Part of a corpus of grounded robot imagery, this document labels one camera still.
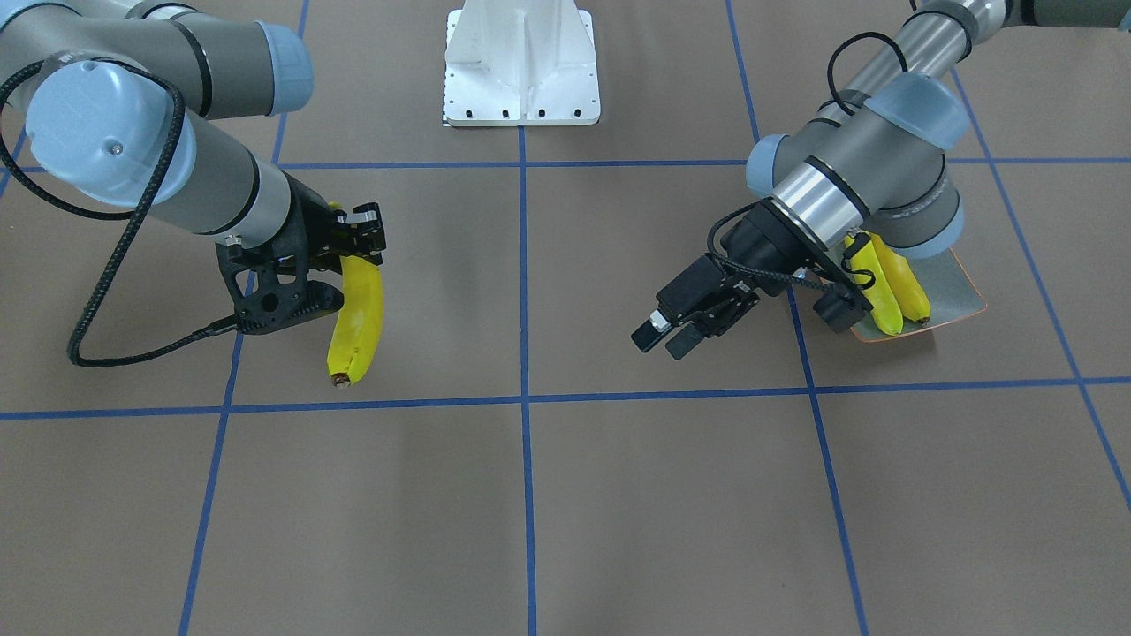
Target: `white metal pedestal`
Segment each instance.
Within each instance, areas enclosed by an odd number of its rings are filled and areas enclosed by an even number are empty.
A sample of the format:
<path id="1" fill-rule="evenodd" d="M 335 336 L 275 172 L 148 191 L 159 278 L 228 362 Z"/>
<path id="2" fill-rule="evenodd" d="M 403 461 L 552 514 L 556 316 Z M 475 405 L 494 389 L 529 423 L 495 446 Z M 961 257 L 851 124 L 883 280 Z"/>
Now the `white metal pedestal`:
<path id="1" fill-rule="evenodd" d="M 444 126 L 601 118 L 593 17 L 573 0 L 467 0 L 448 16 Z"/>

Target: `black cable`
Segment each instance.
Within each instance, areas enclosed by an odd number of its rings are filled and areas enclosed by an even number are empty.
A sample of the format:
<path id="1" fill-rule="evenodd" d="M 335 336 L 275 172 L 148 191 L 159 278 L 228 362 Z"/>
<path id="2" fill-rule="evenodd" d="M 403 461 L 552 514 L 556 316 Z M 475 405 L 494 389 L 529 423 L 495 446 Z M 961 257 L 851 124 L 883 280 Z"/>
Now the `black cable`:
<path id="1" fill-rule="evenodd" d="M 731 214 L 727 214 L 723 218 L 719 218 L 718 221 L 715 222 L 714 225 L 711 225 L 710 230 L 707 232 L 707 252 L 710 253 L 711 258 L 714 258 L 716 263 L 720 263 L 723 265 L 726 265 L 727 267 L 731 267 L 736 272 L 741 272 L 743 274 L 746 274 L 749 276 L 754 276 L 757 278 L 778 281 L 780 283 L 786 283 L 789 285 L 801 285 L 802 287 L 808 287 L 821 292 L 832 289 L 832 285 L 830 284 L 814 283 L 806 278 L 798 278 L 796 276 L 791 276 L 788 274 L 783 274 L 780 272 L 771 272 L 769 269 L 756 269 L 748 265 L 743 265 L 732 259 L 731 257 L 724 255 L 723 252 L 718 251 L 718 247 L 715 246 L 715 237 L 718 234 L 718 231 L 722 230 L 723 226 L 729 223 L 731 221 L 734 221 L 734 218 L 753 209 L 757 205 L 758 205 L 757 203 L 753 203 L 742 208 L 739 208 L 732 212 Z"/>
<path id="2" fill-rule="evenodd" d="M 856 256 L 857 253 L 860 253 L 862 249 L 866 248 L 869 241 L 871 241 L 871 240 L 872 239 L 867 234 L 867 232 L 857 232 L 856 237 L 853 238 L 852 244 L 849 244 L 845 249 L 844 255 L 840 256 L 840 268 L 841 269 L 844 269 L 848 274 L 857 274 L 860 276 L 867 276 L 867 282 L 858 284 L 860 289 L 862 289 L 862 290 L 870 290 L 870 289 L 872 289 L 872 285 L 875 284 L 875 272 L 872 272 L 871 269 L 853 269 L 852 266 L 848 265 L 848 261 L 852 260 L 852 258 L 854 256 Z"/>
<path id="3" fill-rule="evenodd" d="M 864 33 L 858 33 L 849 37 L 848 40 L 845 40 L 845 42 L 841 45 L 837 46 L 837 50 L 832 52 L 832 57 L 829 58 L 829 68 L 826 71 L 826 78 L 829 81 L 829 94 L 832 95 L 832 101 L 836 102 L 838 106 L 840 106 L 840 110 L 843 110 L 845 113 L 849 115 L 855 113 L 848 110 L 848 104 L 845 103 L 845 101 L 840 97 L 840 93 L 837 92 L 837 83 L 836 79 L 832 77 L 832 69 L 836 68 L 837 58 L 840 57 L 840 53 L 843 53 L 845 49 L 852 46 L 853 44 L 860 42 L 861 40 L 867 40 L 867 38 L 879 40 L 880 42 L 883 42 L 884 44 L 890 46 L 891 50 L 895 51 L 896 58 L 899 60 L 899 68 L 904 72 L 907 72 L 907 58 L 904 57 L 903 49 L 899 48 L 899 44 L 896 43 L 895 40 L 888 37 L 887 35 L 874 31 L 865 31 Z"/>
<path id="4" fill-rule="evenodd" d="M 0 85 L 0 112 L 3 111 L 3 108 L 7 105 L 6 102 L 8 101 L 8 97 L 11 96 L 16 88 L 19 88 L 21 84 L 35 77 L 42 67 L 42 61 L 27 65 Z M 5 143 L 3 136 L 0 136 L 0 161 L 3 162 L 5 167 L 8 169 L 12 179 L 19 181 L 21 186 L 31 190 L 31 192 L 36 197 L 40 197 L 59 209 L 84 218 L 93 218 L 94 221 L 128 221 L 130 217 L 131 213 L 129 212 L 96 212 L 93 209 L 86 209 L 77 205 L 69 204 L 44 190 L 38 183 L 32 181 L 32 178 L 25 174 L 24 171 L 16 165 L 16 158 L 12 157 L 11 152 L 8 151 L 8 145 Z"/>
<path id="5" fill-rule="evenodd" d="M 124 68 L 126 70 L 135 75 L 138 75 L 140 77 L 144 77 L 164 88 L 169 93 L 170 97 L 172 97 L 173 100 L 173 117 L 172 121 L 170 122 L 169 135 L 165 138 L 165 145 L 161 149 L 161 155 L 157 158 L 157 164 L 154 167 L 153 174 L 149 177 L 149 182 L 146 184 L 145 190 L 143 190 L 141 198 L 138 200 L 137 207 L 133 208 L 133 212 L 123 213 L 124 217 L 129 218 L 129 223 L 126 224 L 126 230 L 122 232 L 121 238 L 118 240 L 118 244 L 114 246 L 114 251 L 111 252 L 110 259 L 106 261 L 106 266 L 105 268 L 103 268 L 102 275 L 98 277 L 98 282 L 97 284 L 95 284 L 94 291 L 90 293 L 90 299 L 87 301 L 86 308 L 83 310 L 83 315 L 79 317 L 78 323 L 75 325 L 75 330 L 71 333 L 70 341 L 67 344 L 67 354 L 70 358 L 70 361 L 79 367 L 120 367 L 124 364 L 135 364 L 137 362 L 145 362 L 147 360 L 153 360 L 154 358 L 158 358 L 161 355 L 165 355 L 166 353 L 176 351 L 178 349 L 181 349 L 187 344 L 204 340 L 209 336 L 219 335 L 236 328 L 235 316 L 228 316 L 226 318 L 221 318 L 219 320 L 211 323 L 207 327 L 197 329 L 196 332 L 192 332 L 188 336 L 174 343 L 167 344 L 165 346 L 155 349 L 146 353 L 139 353 L 137 355 L 129 355 L 124 358 L 96 358 L 96 359 L 83 358 L 83 355 L 79 353 L 79 347 L 83 344 L 83 338 L 86 337 L 86 333 L 87 330 L 89 330 L 90 324 L 94 321 L 94 317 L 98 313 L 98 308 L 102 307 L 102 302 L 105 300 L 106 293 L 110 291 L 110 285 L 114 282 L 114 277 L 118 275 L 118 269 L 121 267 L 122 261 L 126 259 L 126 253 L 129 251 L 130 244 L 133 242 L 133 239 L 137 237 L 138 231 L 141 229 L 141 223 L 149 214 L 149 208 L 153 207 L 153 201 L 157 197 L 157 192 L 161 190 L 161 186 L 165 180 L 165 174 L 169 172 L 169 167 L 173 162 L 173 154 L 176 152 L 176 145 L 181 138 L 181 128 L 184 124 L 184 112 L 185 112 L 184 96 L 172 84 L 165 81 L 164 79 L 161 79 L 159 77 L 150 75 L 139 68 L 129 66 L 124 62 L 120 62 L 116 60 L 104 60 L 104 61 L 115 63 Z M 23 69 L 20 69 L 19 71 L 17 71 L 11 77 L 9 77 L 8 80 L 5 81 L 2 85 L 0 85 L 0 113 L 2 113 L 5 102 L 8 100 L 8 96 L 12 93 L 12 91 L 19 87 L 19 85 L 23 84 L 24 81 L 27 81 L 29 78 L 34 77 L 42 68 L 42 65 L 43 62 L 35 62 L 33 65 L 28 65 Z M 16 180 L 23 183 L 24 186 L 27 186 L 27 182 L 25 182 L 24 180 L 26 179 L 26 175 L 19 169 L 19 166 L 16 165 L 16 162 L 11 157 L 11 154 L 8 152 L 8 148 L 3 145 L 2 136 L 0 136 L 0 158 L 3 160 L 5 165 L 11 172 L 12 177 L 15 177 Z M 68 209 L 68 207 L 64 207 L 69 206 L 69 204 L 66 204 L 64 201 L 59 201 L 59 199 L 55 199 L 54 197 L 46 198 L 45 200 L 52 203 L 53 205 L 57 205 L 57 207 L 61 207 L 67 212 L 74 212 L 78 214 L 74 209 Z M 90 212 L 90 210 L 81 210 L 81 212 Z M 112 218 L 119 218 L 118 215 L 104 215 L 104 213 L 95 213 L 95 214 L 103 216 L 111 216 Z"/>

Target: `robotic arm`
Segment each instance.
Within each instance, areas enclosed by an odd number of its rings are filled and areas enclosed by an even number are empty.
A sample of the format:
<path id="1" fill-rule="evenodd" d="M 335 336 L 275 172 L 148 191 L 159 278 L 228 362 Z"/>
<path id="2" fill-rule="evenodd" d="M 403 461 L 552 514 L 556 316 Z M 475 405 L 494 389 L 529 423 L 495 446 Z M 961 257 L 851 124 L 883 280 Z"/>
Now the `robotic arm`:
<path id="1" fill-rule="evenodd" d="M 208 121 L 305 105 L 313 70 L 288 28 L 233 24 L 157 0 L 0 0 L 0 79 L 9 77 L 2 100 L 26 113 L 43 167 L 98 201 L 136 206 L 106 214 L 63 204 L 31 183 L 7 148 L 0 153 L 15 178 L 57 206 L 130 220 L 72 336 L 76 364 L 123 364 L 171 351 L 105 360 L 78 353 L 147 214 L 216 243 L 234 311 L 195 340 L 233 328 L 267 334 L 340 309 L 342 292 L 309 280 L 311 269 L 342 274 L 343 261 L 357 258 L 377 275 L 386 247 L 377 204 L 351 213 L 328 204 Z M 248 294 L 236 282 L 244 272 L 256 276 Z"/>
<path id="2" fill-rule="evenodd" d="M 717 223 L 708 252 L 656 294 L 658 309 L 632 334 L 640 351 L 677 332 L 665 346 L 683 358 L 742 318 L 758 302 L 754 290 L 776 296 L 791 284 L 821 290 L 813 310 L 834 332 L 849 328 L 872 307 L 834 255 L 857 229 L 881 234 L 907 258 L 947 250 L 965 210 L 944 154 L 969 122 L 939 78 L 975 45 L 1017 25 L 1128 31 L 1131 0 L 933 0 L 893 40 L 869 33 L 846 42 L 829 62 L 832 100 L 796 135 L 754 146 L 746 182 L 760 200 Z M 890 50 L 837 91 L 836 57 L 862 37 Z M 716 233 L 740 216 L 719 249 Z M 829 283 L 797 277 L 804 269 Z"/>

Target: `black band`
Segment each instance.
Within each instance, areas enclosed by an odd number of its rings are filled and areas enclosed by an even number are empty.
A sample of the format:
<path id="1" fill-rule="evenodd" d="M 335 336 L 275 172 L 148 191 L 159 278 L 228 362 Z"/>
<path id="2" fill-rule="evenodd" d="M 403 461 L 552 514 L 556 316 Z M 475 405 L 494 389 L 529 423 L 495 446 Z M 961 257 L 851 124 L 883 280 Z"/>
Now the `black band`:
<path id="1" fill-rule="evenodd" d="M 869 216 L 872 216 L 872 210 L 867 208 L 864 199 L 860 198 L 856 190 L 853 190 L 852 186 L 849 186 L 847 181 L 841 179 L 835 170 L 829 167 L 829 164 L 814 157 L 813 155 L 809 155 L 809 157 L 805 158 L 805 163 L 817 169 L 817 171 L 823 174 L 824 178 L 836 186 L 838 190 L 844 192 L 845 197 L 852 203 L 853 206 L 855 206 L 856 212 L 860 213 L 861 218 L 866 220 Z"/>
<path id="2" fill-rule="evenodd" d="M 213 230 L 211 232 L 197 232 L 198 234 L 215 237 L 216 234 L 227 232 L 232 227 L 239 225 L 241 221 L 247 218 L 251 208 L 254 207 L 256 199 L 259 198 L 259 162 L 256 161 L 256 155 L 251 154 L 251 151 L 248 151 L 248 158 L 251 160 L 251 167 L 254 169 L 254 172 L 251 174 L 251 194 L 248 195 L 248 200 L 243 204 L 243 209 L 240 210 L 240 214 L 235 215 L 235 218 L 224 224 L 223 227 Z"/>
<path id="3" fill-rule="evenodd" d="M 67 5 L 63 5 L 62 2 L 42 2 L 40 5 L 32 5 L 31 7 L 24 7 L 23 9 L 16 11 L 15 14 L 12 14 L 11 16 L 8 17 L 8 22 L 6 22 L 3 24 L 0 24 L 0 29 L 3 29 L 3 27 L 8 26 L 11 23 L 11 20 L 14 20 L 14 19 L 18 18 L 19 16 L 26 14 L 27 11 L 31 11 L 32 9 L 36 9 L 36 8 L 40 8 L 40 7 L 62 7 L 63 9 L 70 9 L 76 16 L 80 16 L 81 15 L 78 11 L 76 11 L 75 9 L 71 9 L 70 7 L 68 7 Z"/>
<path id="4" fill-rule="evenodd" d="M 1029 26 L 1041 26 L 1037 24 L 1037 11 L 1033 5 L 1033 0 L 1021 0 L 1021 22 Z"/>
<path id="5" fill-rule="evenodd" d="M 925 192 L 916 197 L 915 200 L 900 205 L 881 207 L 880 212 L 891 216 L 898 216 L 900 214 L 906 214 L 907 212 L 910 212 L 917 207 L 924 207 L 926 205 L 923 203 L 924 199 L 927 199 L 927 203 L 934 203 L 934 199 L 938 199 L 941 196 L 942 188 L 947 184 L 948 181 L 949 179 L 947 178 L 947 156 L 943 155 L 942 169 L 939 171 L 939 177 L 935 178 L 934 183 L 932 183 L 931 187 L 927 188 Z"/>
<path id="6" fill-rule="evenodd" d="M 953 7 L 956 9 L 960 9 L 962 11 L 962 14 L 960 16 L 956 16 L 955 14 L 948 14 L 946 11 L 941 11 L 941 10 L 938 10 L 938 9 L 922 9 L 922 10 L 920 10 L 920 12 L 915 14 L 914 16 L 912 16 L 912 18 L 915 18 L 917 16 L 925 16 L 927 14 L 934 14 L 936 16 L 942 16 L 944 18 L 950 18 L 956 24 L 958 24 L 958 26 L 962 27 L 962 33 L 966 34 L 966 51 L 962 52 L 962 58 L 961 59 L 965 60 L 966 58 L 969 57 L 970 52 L 974 51 L 974 36 L 975 36 L 975 33 L 977 33 L 977 25 L 978 25 L 978 23 L 977 23 L 977 18 L 974 17 L 974 14 L 972 14 L 966 7 L 962 7 L 961 5 L 953 5 Z"/>
<path id="7" fill-rule="evenodd" d="M 161 0 L 146 0 L 145 2 L 139 2 L 135 5 L 133 8 L 126 14 L 126 17 L 144 20 L 145 18 L 149 17 L 149 14 L 156 11 L 157 9 L 164 9 L 165 7 L 181 7 L 183 9 L 191 9 L 192 11 L 196 11 L 196 9 L 183 2 L 162 2 Z"/>
<path id="8" fill-rule="evenodd" d="M 855 88 L 845 88 L 844 91 L 837 91 L 837 94 L 840 95 L 841 102 L 846 104 L 852 104 L 857 109 L 864 108 L 864 102 L 866 102 L 867 98 L 871 97 L 871 95 L 869 95 L 867 93 L 864 93 L 863 91 L 856 91 Z M 821 104 L 821 108 L 817 109 L 817 111 L 820 112 L 829 106 L 836 105 L 836 103 L 837 103 L 836 100 L 829 100 L 823 104 Z"/>
<path id="9" fill-rule="evenodd" d="M 828 123 L 832 128 L 840 128 L 840 122 L 839 121 L 837 121 L 835 119 L 829 119 L 827 117 L 819 117 L 819 118 L 815 118 L 815 119 L 811 119 L 811 120 L 809 120 L 809 123 Z"/>
<path id="10" fill-rule="evenodd" d="M 200 110 L 197 111 L 197 114 L 207 118 L 208 111 L 211 110 L 211 70 L 208 68 L 208 58 L 205 57 L 205 50 L 200 46 L 197 36 L 189 31 L 189 27 L 179 22 L 166 22 L 181 32 L 181 35 L 188 41 L 189 48 L 192 49 L 192 54 L 197 58 L 197 66 L 200 67 Z"/>

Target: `light blue joint cap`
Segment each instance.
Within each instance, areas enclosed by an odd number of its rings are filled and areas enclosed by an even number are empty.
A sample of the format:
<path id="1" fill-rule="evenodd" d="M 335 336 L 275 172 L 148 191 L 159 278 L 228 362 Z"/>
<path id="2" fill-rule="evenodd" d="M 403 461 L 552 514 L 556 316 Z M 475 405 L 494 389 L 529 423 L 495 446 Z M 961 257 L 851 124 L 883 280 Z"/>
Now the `light blue joint cap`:
<path id="1" fill-rule="evenodd" d="M 43 80 L 27 108 L 27 138 L 51 174 L 100 201 L 133 207 L 172 117 L 173 100 L 161 86 L 118 65 L 86 60 Z M 155 204 L 184 187 L 196 160 L 196 135 L 185 119 Z"/>
<path id="2" fill-rule="evenodd" d="M 962 234 L 962 227 L 966 225 L 966 206 L 962 205 L 962 197 L 958 197 L 958 209 L 955 210 L 955 217 L 950 220 L 950 223 L 942 229 L 930 240 L 917 246 L 912 246 L 909 248 L 897 248 L 895 246 L 888 246 L 891 251 L 898 253 L 904 258 L 930 258 L 932 256 L 940 255 L 948 249 L 950 246 L 958 241 L 958 237 Z"/>
<path id="3" fill-rule="evenodd" d="M 57 1 L 44 1 L 44 0 L 0 0 L 0 31 L 8 26 L 11 18 L 16 17 L 18 14 L 31 9 L 32 7 L 38 7 L 42 5 L 57 5 L 59 7 L 64 7 L 75 11 L 75 7 L 71 7 L 67 2 Z"/>
<path id="4" fill-rule="evenodd" d="M 314 94 L 314 65 L 307 45 L 290 28 L 257 22 L 267 36 L 275 79 L 275 103 L 267 114 L 288 113 L 301 109 Z"/>
<path id="5" fill-rule="evenodd" d="M 970 126 L 962 103 L 947 86 L 922 72 L 905 72 L 864 105 L 875 114 L 943 152 Z"/>
<path id="6" fill-rule="evenodd" d="M 750 151 L 746 160 L 746 187 L 756 197 L 765 199 L 774 191 L 774 161 L 777 160 L 777 148 L 788 135 L 770 135 L 762 137 Z"/>

